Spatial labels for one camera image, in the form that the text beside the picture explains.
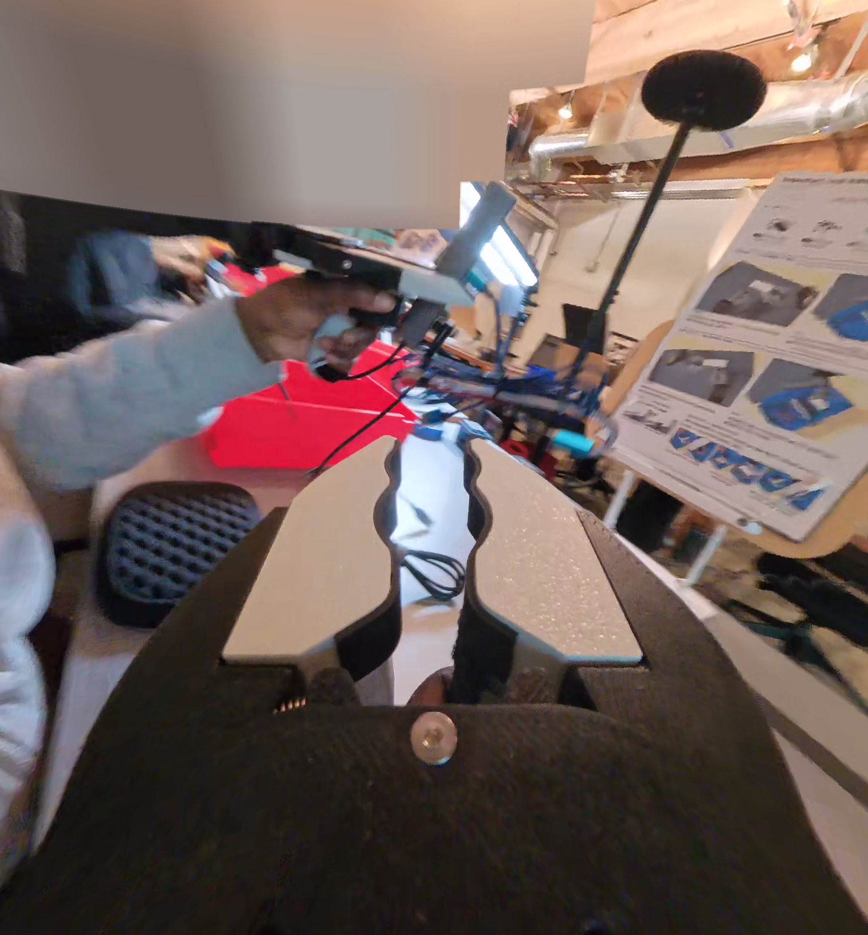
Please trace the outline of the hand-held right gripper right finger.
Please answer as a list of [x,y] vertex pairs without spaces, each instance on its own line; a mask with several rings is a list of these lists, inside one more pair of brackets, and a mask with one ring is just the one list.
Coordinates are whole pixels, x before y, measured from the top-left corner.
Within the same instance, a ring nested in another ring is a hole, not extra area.
[[463,606],[451,703],[567,703],[580,674],[646,672],[646,658],[580,509],[483,438],[464,448]]

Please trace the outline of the silver ventilation duct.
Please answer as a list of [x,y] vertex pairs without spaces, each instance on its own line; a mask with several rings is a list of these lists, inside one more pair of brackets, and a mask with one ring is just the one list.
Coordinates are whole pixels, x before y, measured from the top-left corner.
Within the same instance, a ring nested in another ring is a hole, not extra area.
[[[532,176],[543,178],[554,163],[585,158],[604,166],[664,158],[675,128],[653,119],[640,93],[641,85],[638,104],[594,118],[589,128],[538,136],[529,148]],[[683,156],[719,157],[867,124],[868,69],[825,79],[773,81],[767,83],[766,100],[752,119],[720,134],[692,134]]]

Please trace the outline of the instruction poster board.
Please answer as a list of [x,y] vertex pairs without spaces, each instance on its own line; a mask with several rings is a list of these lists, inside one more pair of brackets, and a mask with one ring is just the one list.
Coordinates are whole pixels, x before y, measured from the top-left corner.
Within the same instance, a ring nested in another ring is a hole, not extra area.
[[616,391],[612,456],[768,553],[868,521],[868,173],[779,175]]

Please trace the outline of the led light panel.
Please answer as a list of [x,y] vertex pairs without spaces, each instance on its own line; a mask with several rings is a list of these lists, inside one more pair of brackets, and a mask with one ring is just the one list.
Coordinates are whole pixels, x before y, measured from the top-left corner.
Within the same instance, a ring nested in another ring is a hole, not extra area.
[[[460,223],[465,226],[469,215],[480,203],[485,186],[482,183],[464,181],[460,193]],[[516,285],[525,290],[535,290],[539,273],[521,240],[512,232],[505,220],[499,223],[491,239],[483,246],[480,261],[494,281],[506,286]]]

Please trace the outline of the long grey multiport hub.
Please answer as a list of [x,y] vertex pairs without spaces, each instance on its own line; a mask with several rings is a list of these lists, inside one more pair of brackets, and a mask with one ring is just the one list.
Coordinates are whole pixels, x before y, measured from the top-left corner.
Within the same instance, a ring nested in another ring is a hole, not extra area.
[[514,194],[502,182],[462,183],[463,220],[447,247],[440,252],[435,270],[457,281],[468,278],[515,203]]

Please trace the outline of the person's left forearm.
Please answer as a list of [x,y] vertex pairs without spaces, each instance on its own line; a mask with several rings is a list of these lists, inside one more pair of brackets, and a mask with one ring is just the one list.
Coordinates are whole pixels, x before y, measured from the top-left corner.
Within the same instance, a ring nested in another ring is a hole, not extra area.
[[73,352],[0,366],[0,432],[19,472],[77,490],[199,430],[201,417],[284,377],[243,333],[236,303],[215,300]]

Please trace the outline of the black stand with round top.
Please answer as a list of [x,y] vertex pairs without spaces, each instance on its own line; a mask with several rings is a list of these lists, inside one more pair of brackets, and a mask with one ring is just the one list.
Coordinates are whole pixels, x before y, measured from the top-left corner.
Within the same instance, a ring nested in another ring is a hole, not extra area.
[[766,100],[767,83],[756,65],[734,53],[690,51],[654,64],[642,81],[640,97],[653,119],[675,130],[592,320],[608,314],[690,136],[720,134],[748,122]]

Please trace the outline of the black mesh pad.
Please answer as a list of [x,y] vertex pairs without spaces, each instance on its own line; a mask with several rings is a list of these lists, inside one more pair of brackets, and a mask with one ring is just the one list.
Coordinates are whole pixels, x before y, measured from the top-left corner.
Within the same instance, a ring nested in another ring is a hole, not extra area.
[[213,482],[137,485],[102,523],[93,583],[113,625],[149,630],[260,523],[250,493]]

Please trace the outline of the red plastic bin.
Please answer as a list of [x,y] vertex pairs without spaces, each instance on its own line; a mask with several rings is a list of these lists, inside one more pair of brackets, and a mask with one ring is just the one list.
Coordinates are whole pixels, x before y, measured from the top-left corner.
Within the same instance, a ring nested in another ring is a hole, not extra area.
[[354,380],[340,382],[290,362],[281,383],[225,404],[199,438],[219,468],[299,471],[333,466],[379,438],[403,442],[417,417],[396,401],[393,378],[409,360],[375,341],[358,358]]

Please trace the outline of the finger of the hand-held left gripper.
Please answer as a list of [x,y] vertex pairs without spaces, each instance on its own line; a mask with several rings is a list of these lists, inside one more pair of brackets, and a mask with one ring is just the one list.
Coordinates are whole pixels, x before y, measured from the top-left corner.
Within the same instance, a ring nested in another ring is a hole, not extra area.
[[447,308],[474,304],[476,290],[462,279],[414,263],[400,263],[397,268],[397,293],[408,300],[424,300]]

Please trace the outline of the person's left hand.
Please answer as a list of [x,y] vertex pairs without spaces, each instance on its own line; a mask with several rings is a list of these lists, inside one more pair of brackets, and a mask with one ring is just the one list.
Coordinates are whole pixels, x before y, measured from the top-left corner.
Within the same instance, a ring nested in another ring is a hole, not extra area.
[[[348,377],[380,329],[376,319],[392,312],[395,305],[395,296],[351,278],[301,275],[236,299],[234,310],[253,352],[265,364],[306,363],[317,350],[326,367]],[[369,324],[354,325],[338,335],[324,330],[330,318],[351,310],[365,312]]]

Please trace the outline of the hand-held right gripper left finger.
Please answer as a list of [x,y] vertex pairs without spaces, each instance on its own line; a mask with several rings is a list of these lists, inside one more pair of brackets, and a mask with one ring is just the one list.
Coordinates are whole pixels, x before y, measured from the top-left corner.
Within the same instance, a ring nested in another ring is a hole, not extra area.
[[281,519],[222,649],[230,665],[306,679],[383,668],[402,630],[396,526],[401,443],[382,437],[313,480]]

